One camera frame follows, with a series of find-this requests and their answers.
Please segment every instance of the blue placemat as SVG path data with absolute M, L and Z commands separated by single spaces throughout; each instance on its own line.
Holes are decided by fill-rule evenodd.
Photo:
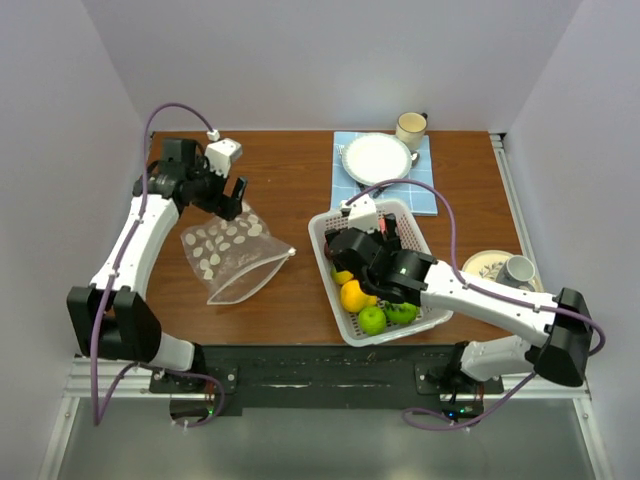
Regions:
M 333 174 L 331 180 L 331 208 L 340 206 L 340 202 L 348 200 L 360 192 L 356 181 L 349 176 L 342 166 L 342 159 L 338 153 L 338 147 L 346 147 L 355 138 L 362 135 L 359 132 L 334 132 L 333 133 Z M 409 170 L 407 178 L 420 180 L 433 186 L 433 172 L 431 170 L 431 149 L 429 137 L 424 136 L 418 149 L 420 160 L 415 168 Z M 409 205 L 414 215 L 437 215 L 438 207 L 434 195 L 415 185 L 392 185 L 378 196 L 378 199 L 399 198 Z

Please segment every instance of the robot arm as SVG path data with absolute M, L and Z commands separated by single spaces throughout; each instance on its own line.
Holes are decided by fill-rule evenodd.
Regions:
M 209 132 L 208 137 L 212 143 L 202 149 L 203 156 L 197 155 L 199 145 L 194 140 L 164 139 L 162 158 L 150 166 L 143 217 L 140 219 L 138 213 L 143 201 L 139 179 L 127 221 L 107 261 L 89 287 L 73 287 L 67 296 L 67 308 L 84 355 L 89 355 L 99 299 L 113 277 L 116 256 L 130 235 L 131 225 L 139 221 L 113 281 L 100 332 L 99 356 L 205 373 L 201 347 L 162 332 L 145 297 L 160 248 L 185 207 L 193 204 L 226 220 L 242 212 L 245 178 L 236 181 L 231 196 L 224 195 L 229 170 L 242 154 L 242 147 L 230 139 L 220 140 L 217 131 Z
M 491 342 L 460 344 L 458 354 L 441 372 L 441 382 L 451 386 L 533 370 L 561 385 L 582 385 L 592 330 L 580 321 L 548 311 L 561 307 L 589 316 L 579 292 L 565 288 L 553 296 L 518 290 L 454 272 L 431 255 L 402 249 L 395 217 L 387 215 L 379 220 L 368 195 L 343 213 L 349 216 L 348 227 L 325 234 L 329 255 L 336 268 L 354 274 L 366 293 L 392 303 L 464 313 L 515 334 Z M 469 288 L 469 284 L 491 295 Z

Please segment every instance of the white wall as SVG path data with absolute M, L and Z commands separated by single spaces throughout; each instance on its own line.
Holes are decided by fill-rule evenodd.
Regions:
M 0 15 L 0 478 L 36 478 L 77 350 L 69 288 L 124 219 L 141 122 L 79 0 Z
M 137 111 L 218 128 L 505 131 L 580 0 L 83 0 Z M 180 112 L 158 128 L 200 128 Z
M 640 475 L 640 2 L 584 0 L 507 134 L 548 288 L 608 333 L 588 374 L 617 477 Z

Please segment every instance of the wooden table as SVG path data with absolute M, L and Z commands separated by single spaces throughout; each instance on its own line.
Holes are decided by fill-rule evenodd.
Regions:
M 343 343 L 311 248 L 307 224 L 329 209 L 332 132 L 224 132 L 244 154 L 235 176 L 249 179 L 245 199 L 275 237 L 296 248 L 295 257 L 256 295 L 232 306 L 209 306 L 206 287 L 189 266 L 181 232 L 211 217 L 185 209 L 162 247 L 151 275 L 147 300 L 164 331 L 201 344 Z M 151 159 L 161 153 L 163 136 L 197 138 L 202 133 L 154 136 Z M 486 132 L 429 132 L 436 188 L 451 203 L 458 223 L 458 262 L 486 249 L 520 253 L 515 227 Z M 449 220 L 418 217 L 432 253 L 450 262 Z M 455 343 L 492 340 L 503 330 L 455 314 L 444 325 L 400 343 Z

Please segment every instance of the white mug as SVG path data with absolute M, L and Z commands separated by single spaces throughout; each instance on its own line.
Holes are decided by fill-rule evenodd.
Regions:
M 396 123 L 396 137 L 407 146 L 409 151 L 415 152 L 420 148 L 426 129 L 425 116 L 415 112 L 403 113 Z
M 496 275 L 496 283 L 513 288 L 524 287 L 533 292 L 535 287 L 531 283 L 536 276 L 536 267 L 531 260 L 522 255 L 514 255 L 509 258 Z

